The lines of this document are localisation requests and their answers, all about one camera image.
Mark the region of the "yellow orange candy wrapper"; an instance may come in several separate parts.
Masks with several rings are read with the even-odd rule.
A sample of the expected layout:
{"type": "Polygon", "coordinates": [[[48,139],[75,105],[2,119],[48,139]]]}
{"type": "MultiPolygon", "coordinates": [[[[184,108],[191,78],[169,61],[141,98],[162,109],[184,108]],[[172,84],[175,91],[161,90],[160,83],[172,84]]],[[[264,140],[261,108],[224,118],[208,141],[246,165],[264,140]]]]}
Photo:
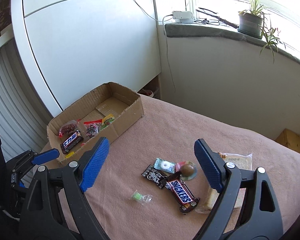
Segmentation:
{"type": "Polygon", "coordinates": [[[71,156],[73,156],[74,154],[75,154],[74,151],[72,151],[72,152],[68,153],[68,154],[65,156],[65,158],[68,159],[68,158],[70,158],[71,156]]]}

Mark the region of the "brown Chinese Snickers bar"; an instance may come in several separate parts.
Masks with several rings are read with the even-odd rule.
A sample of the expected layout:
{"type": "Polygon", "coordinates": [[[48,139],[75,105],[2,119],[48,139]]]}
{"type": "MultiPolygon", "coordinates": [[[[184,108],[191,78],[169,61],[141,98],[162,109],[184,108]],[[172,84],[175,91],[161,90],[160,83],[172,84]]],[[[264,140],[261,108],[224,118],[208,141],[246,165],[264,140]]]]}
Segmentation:
{"type": "Polygon", "coordinates": [[[63,143],[61,143],[61,150],[63,154],[67,154],[79,142],[83,141],[83,136],[79,130],[74,131],[63,143]]]}

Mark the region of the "red dates snack bag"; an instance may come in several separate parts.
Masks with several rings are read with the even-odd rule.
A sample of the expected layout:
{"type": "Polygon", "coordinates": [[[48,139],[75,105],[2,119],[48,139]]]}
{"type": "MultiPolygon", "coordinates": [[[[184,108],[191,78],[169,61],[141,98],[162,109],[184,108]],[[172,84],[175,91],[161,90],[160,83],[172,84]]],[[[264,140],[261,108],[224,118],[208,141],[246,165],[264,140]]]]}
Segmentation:
{"type": "Polygon", "coordinates": [[[74,132],[78,127],[77,121],[71,120],[64,124],[60,129],[59,129],[59,137],[63,138],[68,135],[70,135],[72,132],[74,132]]]}

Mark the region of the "clear red dried-fruit bag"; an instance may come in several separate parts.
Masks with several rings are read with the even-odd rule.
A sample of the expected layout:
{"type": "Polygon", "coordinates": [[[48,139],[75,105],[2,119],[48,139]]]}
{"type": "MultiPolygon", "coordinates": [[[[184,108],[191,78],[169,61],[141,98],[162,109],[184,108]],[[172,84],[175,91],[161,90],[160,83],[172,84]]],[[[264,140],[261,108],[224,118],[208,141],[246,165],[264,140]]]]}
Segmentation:
{"type": "Polygon", "coordinates": [[[102,131],[100,130],[101,123],[102,119],[83,122],[83,125],[86,128],[87,137],[92,138],[95,135],[97,135],[100,131],[102,131]]]}

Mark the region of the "yellow candy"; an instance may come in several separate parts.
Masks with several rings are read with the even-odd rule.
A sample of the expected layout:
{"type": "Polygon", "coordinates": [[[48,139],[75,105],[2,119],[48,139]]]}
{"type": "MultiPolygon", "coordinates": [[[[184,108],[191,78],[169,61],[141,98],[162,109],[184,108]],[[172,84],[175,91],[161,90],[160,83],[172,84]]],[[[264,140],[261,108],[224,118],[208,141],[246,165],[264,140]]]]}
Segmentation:
{"type": "Polygon", "coordinates": [[[115,120],[115,116],[113,116],[112,114],[108,114],[107,116],[105,116],[102,119],[102,122],[105,122],[106,120],[109,120],[109,119],[114,119],[115,120]]]}

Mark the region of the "brown English Snickers bar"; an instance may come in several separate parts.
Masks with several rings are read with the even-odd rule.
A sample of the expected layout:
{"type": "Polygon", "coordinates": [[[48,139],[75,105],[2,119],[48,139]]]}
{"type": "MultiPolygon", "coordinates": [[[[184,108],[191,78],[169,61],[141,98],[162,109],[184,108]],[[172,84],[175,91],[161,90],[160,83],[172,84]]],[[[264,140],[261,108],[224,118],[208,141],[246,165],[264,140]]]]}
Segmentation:
{"type": "Polygon", "coordinates": [[[186,214],[193,211],[198,206],[200,198],[195,197],[192,194],[182,180],[181,175],[182,173],[178,171],[168,176],[166,178],[166,186],[178,202],[180,212],[186,214]]]}

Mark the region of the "brown jelly cup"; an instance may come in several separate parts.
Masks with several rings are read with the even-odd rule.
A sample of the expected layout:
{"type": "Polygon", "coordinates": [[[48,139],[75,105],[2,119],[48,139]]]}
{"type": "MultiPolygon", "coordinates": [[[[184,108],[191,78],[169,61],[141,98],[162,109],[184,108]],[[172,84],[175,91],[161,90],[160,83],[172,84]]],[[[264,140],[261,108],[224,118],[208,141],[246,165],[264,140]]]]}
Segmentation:
{"type": "Polygon", "coordinates": [[[175,164],[175,171],[181,172],[181,179],[183,181],[192,180],[197,175],[197,167],[191,161],[181,161],[175,164]]]}

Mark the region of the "black patterned candy packet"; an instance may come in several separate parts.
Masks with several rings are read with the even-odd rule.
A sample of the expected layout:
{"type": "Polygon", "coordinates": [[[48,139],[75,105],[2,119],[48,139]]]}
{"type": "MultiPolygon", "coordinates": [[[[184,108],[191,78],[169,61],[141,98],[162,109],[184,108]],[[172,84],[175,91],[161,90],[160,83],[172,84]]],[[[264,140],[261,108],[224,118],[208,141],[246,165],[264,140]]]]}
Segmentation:
{"type": "Polygon", "coordinates": [[[159,189],[163,189],[166,185],[167,175],[154,168],[153,165],[148,165],[141,175],[147,180],[152,181],[159,189]]]}

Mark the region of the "small light-green candy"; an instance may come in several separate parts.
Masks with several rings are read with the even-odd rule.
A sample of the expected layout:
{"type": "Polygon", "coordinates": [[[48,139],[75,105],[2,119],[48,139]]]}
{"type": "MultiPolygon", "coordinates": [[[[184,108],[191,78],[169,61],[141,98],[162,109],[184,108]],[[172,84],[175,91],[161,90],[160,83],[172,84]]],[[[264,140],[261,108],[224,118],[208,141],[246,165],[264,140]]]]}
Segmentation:
{"type": "Polygon", "coordinates": [[[150,194],[141,194],[137,190],[131,195],[130,200],[134,200],[141,205],[148,204],[152,201],[153,196],[150,194]]]}

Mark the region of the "teal mint candy packet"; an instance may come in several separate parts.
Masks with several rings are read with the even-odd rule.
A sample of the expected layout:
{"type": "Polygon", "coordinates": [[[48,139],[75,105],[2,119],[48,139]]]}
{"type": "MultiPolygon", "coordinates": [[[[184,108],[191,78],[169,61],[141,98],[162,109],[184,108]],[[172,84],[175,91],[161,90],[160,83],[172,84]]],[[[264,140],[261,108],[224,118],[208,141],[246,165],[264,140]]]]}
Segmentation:
{"type": "Polygon", "coordinates": [[[161,158],[156,158],[154,163],[154,168],[157,170],[161,170],[173,174],[175,172],[175,163],[166,161],[161,158]]]}

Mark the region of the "green candy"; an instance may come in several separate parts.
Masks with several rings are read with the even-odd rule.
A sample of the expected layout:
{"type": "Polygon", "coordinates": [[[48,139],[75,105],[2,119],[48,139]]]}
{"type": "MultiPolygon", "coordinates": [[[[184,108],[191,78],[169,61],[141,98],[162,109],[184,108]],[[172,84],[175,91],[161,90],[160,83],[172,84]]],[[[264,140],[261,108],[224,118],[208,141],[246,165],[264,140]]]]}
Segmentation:
{"type": "Polygon", "coordinates": [[[102,122],[101,126],[100,126],[100,130],[103,130],[106,127],[108,127],[113,121],[114,121],[114,119],[109,119],[109,120],[106,120],[105,122],[102,122]]]}

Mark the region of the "white radiator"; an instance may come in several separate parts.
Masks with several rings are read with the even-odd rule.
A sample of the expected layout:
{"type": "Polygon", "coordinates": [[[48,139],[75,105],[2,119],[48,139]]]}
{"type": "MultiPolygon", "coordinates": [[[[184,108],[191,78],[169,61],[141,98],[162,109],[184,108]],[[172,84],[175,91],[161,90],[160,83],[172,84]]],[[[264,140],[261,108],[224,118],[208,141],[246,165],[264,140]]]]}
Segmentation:
{"type": "Polygon", "coordinates": [[[6,161],[47,144],[52,119],[25,72],[14,39],[0,48],[0,137],[6,161]]]}

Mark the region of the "brown cardboard box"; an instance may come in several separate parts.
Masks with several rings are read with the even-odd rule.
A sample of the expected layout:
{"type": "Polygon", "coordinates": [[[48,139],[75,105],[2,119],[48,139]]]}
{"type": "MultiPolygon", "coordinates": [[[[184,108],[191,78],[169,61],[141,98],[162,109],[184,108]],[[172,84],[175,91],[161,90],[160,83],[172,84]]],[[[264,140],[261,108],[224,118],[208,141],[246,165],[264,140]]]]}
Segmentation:
{"type": "Polygon", "coordinates": [[[62,167],[78,160],[85,151],[93,148],[100,137],[114,142],[142,116],[141,96],[137,92],[114,82],[94,88],[49,122],[47,137],[50,147],[60,152],[54,163],[62,167]],[[76,122],[84,140],[64,154],[61,144],[68,137],[60,137],[59,130],[71,121],[76,122]]]}

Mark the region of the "white cabinet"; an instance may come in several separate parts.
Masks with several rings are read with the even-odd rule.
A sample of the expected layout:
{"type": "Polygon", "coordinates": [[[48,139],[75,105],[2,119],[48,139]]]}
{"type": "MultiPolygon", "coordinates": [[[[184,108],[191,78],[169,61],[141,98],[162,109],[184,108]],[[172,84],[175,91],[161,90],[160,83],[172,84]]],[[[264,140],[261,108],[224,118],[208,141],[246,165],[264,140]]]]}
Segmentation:
{"type": "Polygon", "coordinates": [[[11,0],[25,70],[53,116],[113,81],[134,91],[161,71],[153,0],[11,0]]]}

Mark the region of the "grey window sill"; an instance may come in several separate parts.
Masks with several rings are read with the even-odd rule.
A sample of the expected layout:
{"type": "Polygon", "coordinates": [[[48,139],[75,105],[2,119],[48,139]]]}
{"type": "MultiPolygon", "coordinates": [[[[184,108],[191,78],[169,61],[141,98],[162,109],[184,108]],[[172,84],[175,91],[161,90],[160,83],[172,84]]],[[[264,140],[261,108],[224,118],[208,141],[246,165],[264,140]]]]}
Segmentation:
{"type": "Polygon", "coordinates": [[[235,71],[268,67],[272,71],[300,72],[299,59],[275,52],[273,62],[269,49],[260,54],[263,41],[238,32],[200,24],[168,23],[158,34],[161,62],[171,66],[174,74],[189,66],[207,66],[209,70],[216,67],[218,71],[226,67],[235,71]]]}

